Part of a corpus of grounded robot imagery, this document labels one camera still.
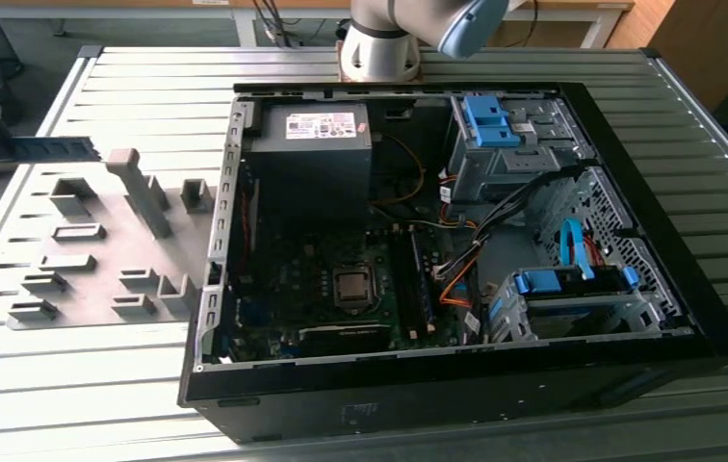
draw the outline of ram slot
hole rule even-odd
[[[399,230],[390,239],[390,265],[400,327],[404,336],[415,340],[427,333],[427,322],[419,294],[412,240],[404,230]]]
[[[432,300],[430,298],[430,283],[427,282],[427,273],[424,272],[424,265],[422,263],[422,252],[418,246],[418,237],[414,230],[410,229],[410,242],[412,244],[412,259],[415,261],[415,285],[418,286],[418,299],[420,302],[420,310],[424,317],[424,330],[434,332],[435,327],[432,324]]]

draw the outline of table surface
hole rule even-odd
[[[579,81],[728,305],[728,140],[661,61],[638,52],[423,53],[428,81]],[[334,52],[107,48],[78,59],[40,135],[131,145],[143,169],[216,170],[232,84],[334,81]],[[116,128],[126,134],[116,135]],[[20,167],[0,202],[17,226]],[[5,240],[0,239],[0,253]],[[728,369],[617,409],[239,448],[176,406],[183,323],[9,331],[0,311],[0,459],[728,461]]]

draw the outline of motherboard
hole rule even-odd
[[[223,341],[235,359],[457,345],[457,315],[432,304],[439,239],[423,226],[262,236],[236,283],[239,341]]]

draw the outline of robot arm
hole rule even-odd
[[[467,58],[502,23],[509,0],[354,0],[342,70],[362,82],[406,81],[418,73],[412,37]]]

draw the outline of yellow wire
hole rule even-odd
[[[440,214],[438,214],[438,222],[440,224],[446,224],[447,226],[454,226],[454,225],[458,224],[457,221],[447,221],[446,219],[443,219],[443,207],[446,207],[446,204],[442,204]],[[465,221],[465,226],[467,228],[471,228],[471,229],[475,229],[478,227],[478,225],[475,224],[475,222],[471,219],[467,219]]]
[[[396,142],[400,148],[406,151],[406,153],[412,158],[412,161],[415,161],[415,166],[418,166],[418,184],[415,185],[415,189],[410,192],[410,194],[403,195],[402,197],[394,197],[391,199],[375,200],[372,201],[372,204],[375,205],[398,204],[399,202],[403,202],[406,199],[412,198],[415,194],[418,193],[418,191],[424,187],[424,165],[420,163],[420,159],[418,158],[412,150],[408,148],[408,146],[403,144],[403,141],[400,141],[392,135],[387,135],[386,133],[382,134],[382,136],[388,138],[394,142]]]

